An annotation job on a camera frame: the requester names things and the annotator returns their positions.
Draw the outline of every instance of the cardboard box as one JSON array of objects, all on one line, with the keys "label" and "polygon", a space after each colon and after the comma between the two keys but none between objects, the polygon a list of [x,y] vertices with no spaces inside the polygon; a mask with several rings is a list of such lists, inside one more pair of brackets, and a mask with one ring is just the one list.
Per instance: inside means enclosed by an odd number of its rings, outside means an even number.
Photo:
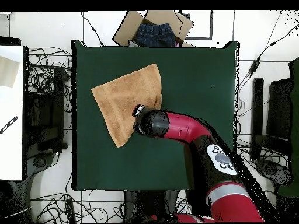
[{"label": "cardboard box", "polygon": [[143,17],[138,11],[128,11],[117,29],[113,40],[120,46],[128,46],[134,40],[140,24],[161,25],[169,23],[177,43],[183,47],[192,46],[184,42],[194,23],[174,10],[149,10]]},{"label": "cardboard box", "polygon": [[13,87],[20,63],[0,56],[0,86]]}]

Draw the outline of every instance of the green surface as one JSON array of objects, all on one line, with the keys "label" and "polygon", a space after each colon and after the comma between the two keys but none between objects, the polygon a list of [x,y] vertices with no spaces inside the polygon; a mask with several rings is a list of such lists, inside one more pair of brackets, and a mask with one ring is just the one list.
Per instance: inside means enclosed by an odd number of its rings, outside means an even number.
[{"label": "green surface", "polygon": [[299,197],[299,58],[290,63],[291,79],[294,87],[290,93],[290,99],[293,105],[291,121],[291,169],[294,180],[290,185],[279,188],[278,193],[285,197]]},{"label": "green surface", "polygon": [[183,145],[133,133],[117,148],[91,89],[150,64],[162,81],[162,109],[203,118],[232,147],[235,51],[227,48],[77,49],[77,190],[188,188]]}]

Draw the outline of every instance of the cloth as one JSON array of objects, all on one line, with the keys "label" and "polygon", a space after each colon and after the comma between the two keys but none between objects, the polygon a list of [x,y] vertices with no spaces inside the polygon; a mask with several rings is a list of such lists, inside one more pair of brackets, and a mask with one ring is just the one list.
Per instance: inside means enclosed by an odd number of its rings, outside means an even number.
[{"label": "cloth", "polygon": [[175,34],[168,23],[140,24],[134,41],[143,47],[174,47]]},{"label": "cloth", "polygon": [[134,132],[132,112],[137,104],[160,110],[161,77],[156,64],[94,87],[93,96],[103,114],[109,134],[119,148]]}]

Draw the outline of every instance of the black cable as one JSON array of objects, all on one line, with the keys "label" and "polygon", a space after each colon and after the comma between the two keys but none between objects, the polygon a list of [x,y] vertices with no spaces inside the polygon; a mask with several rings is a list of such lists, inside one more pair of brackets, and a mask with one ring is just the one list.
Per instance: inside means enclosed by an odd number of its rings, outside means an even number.
[{"label": "black cable", "polygon": [[271,39],[271,37],[272,37],[272,34],[273,34],[274,29],[275,29],[275,27],[276,27],[276,25],[277,25],[277,22],[278,22],[278,20],[279,20],[280,15],[281,15],[281,11],[280,11],[280,13],[279,13],[279,15],[278,15],[278,18],[277,18],[277,20],[276,20],[276,23],[275,23],[275,25],[274,25],[274,28],[272,29],[272,32],[271,32],[271,35],[270,35],[270,37],[269,37],[269,39],[268,39],[268,42],[267,42],[267,44],[266,44],[266,47],[268,46],[268,43],[270,42],[270,39]]},{"label": "black cable", "polygon": [[269,190],[264,190],[263,193],[272,193],[273,195],[277,196],[277,195],[275,194],[275,192],[273,192],[273,191],[269,191]]},{"label": "black cable", "polygon": [[82,18],[83,18],[84,20],[87,20],[87,21],[88,21],[88,23],[89,23],[89,25],[90,25],[92,31],[94,31],[94,32],[96,33],[96,35],[97,35],[97,37],[98,37],[98,39],[99,39],[99,41],[100,41],[100,45],[101,45],[101,46],[104,46],[104,44],[103,44],[102,41],[100,40],[100,37],[99,37],[98,33],[96,32],[96,29],[91,25],[91,22],[90,22],[87,18],[84,17],[84,15],[83,15],[82,12],[80,12],[80,13],[81,13]]},{"label": "black cable", "polygon": [[51,165],[50,167],[54,167],[57,163],[58,163],[58,161],[59,161],[59,156],[60,156],[60,153],[58,153],[58,156],[57,156],[57,161],[56,161],[56,163],[55,164],[53,164],[53,165]]}]

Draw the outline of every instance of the wire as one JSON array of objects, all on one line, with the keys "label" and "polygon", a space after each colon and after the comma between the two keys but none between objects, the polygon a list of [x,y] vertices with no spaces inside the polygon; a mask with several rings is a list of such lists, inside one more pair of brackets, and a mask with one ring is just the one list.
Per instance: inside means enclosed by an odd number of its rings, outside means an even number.
[{"label": "wire", "polygon": [[272,193],[273,195],[276,196],[276,194],[273,191],[264,190],[263,193]]},{"label": "wire", "polygon": [[271,32],[271,35],[270,35],[269,39],[268,39],[268,42],[267,42],[267,44],[266,44],[266,47],[268,46],[268,44],[269,44],[269,42],[270,42],[270,39],[271,39],[271,37],[272,37],[272,34],[273,34],[274,29],[275,29],[275,27],[276,27],[276,25],[277,25],[277,22],[278,22],[278,20],[279,20],[280,15],[281,15],[281,11],[280,11],[280,13],[279,13],[279,15],[278,15],[278,18],[277,18],[277,20],[276,20],[276,23],[275,23],[275,25],[274,25],[274,28],[273,28],[273,30],[272,30],[272,32]]},{"label": "wire", "polygon": [[23,211],[20,211],[20,212],[18,212],[18,213],[15,213],[15,214],[12,214],[12,215],[9,215],[9,216],[4,216],[4,217],[2,217],[2,218],[9,218],[9,217],[12,217],[12,216],[15,216],[15,215],[21,214],[21,213],[23,213],[23,212],[25,212],[25,211],[28,211],[28,210],[30,210],[31,208],[32,208],[32,206],[31,206],[31,207],[29,207],[28,209],[24,209]]},{"label": "wire", "polygon": [[50,167],[54,167],[57,163],[58,163],[58,161],[59,161],[59,156],[60,156],[60,153],[58,153],[58,156],[57,156],[57,161],[56,161],[56,163],[54,164],[54,165],[51,165]]},{"label": "wire", "polygon": [[94,32],[96,33],[96,35],[97,35],[97,37],[98,37],[98,39],[99,39],[99,41],[100,41],[100,45],[101,45],[101,46],[104,46],[104,44],[103,44],[102,41],[100,40],[100,37],[99,37],[98,33],[96,32],[96,29],[91,25],[91,22],[90,22],[87,18],[84,17],[84,15],[83,15],[82,12],[80,12],[80,13],[81,13],[82,18],[83,18],[84,20],[87,20],[87,21],[88,21],[88,23],[89,23],[89,25],[90,25],[92,31],[94,31]]}]

